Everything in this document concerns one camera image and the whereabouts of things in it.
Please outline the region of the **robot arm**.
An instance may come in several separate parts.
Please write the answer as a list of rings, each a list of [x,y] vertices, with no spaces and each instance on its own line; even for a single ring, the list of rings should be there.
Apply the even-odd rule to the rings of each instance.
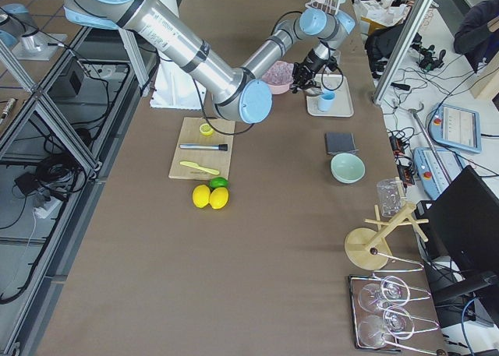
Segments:
[[[175,14],[161,0],[64,0],[68,20],[139,34],[206,87],[214,113],[263,121],[272,96],[263,74],[312,37],[309,62],[322,64],[353,31],[355,20],[305,7],[305,0],[182,0]]]
[[[1,7],[1,42],[14,48],[22,38],[39,32],[29,10],[22,4],[12,3]]]

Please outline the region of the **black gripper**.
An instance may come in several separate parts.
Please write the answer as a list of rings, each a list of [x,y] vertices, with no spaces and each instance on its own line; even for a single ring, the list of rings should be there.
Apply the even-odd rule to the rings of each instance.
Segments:
[[[315,49],[311,49],[302,62],[295,62],[292,70],[292,93],[317,88],[315,81],[317,73],[331,60],[331,51],[327,50],[326,55],[318,55]]]

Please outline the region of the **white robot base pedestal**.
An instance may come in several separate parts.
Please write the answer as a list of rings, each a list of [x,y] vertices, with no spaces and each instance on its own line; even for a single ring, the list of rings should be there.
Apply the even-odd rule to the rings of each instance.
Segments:
[[[177,0],[160,0],[175,16],[179,16]],[[154,92],[150,101],[153,108],[173,108],[184,110],[200,110],[197,91],[202,100],[206,93],[204,86],[194,83],[192,77],[183,72],[166,55],[160,53],[160,65],[154,84]]]

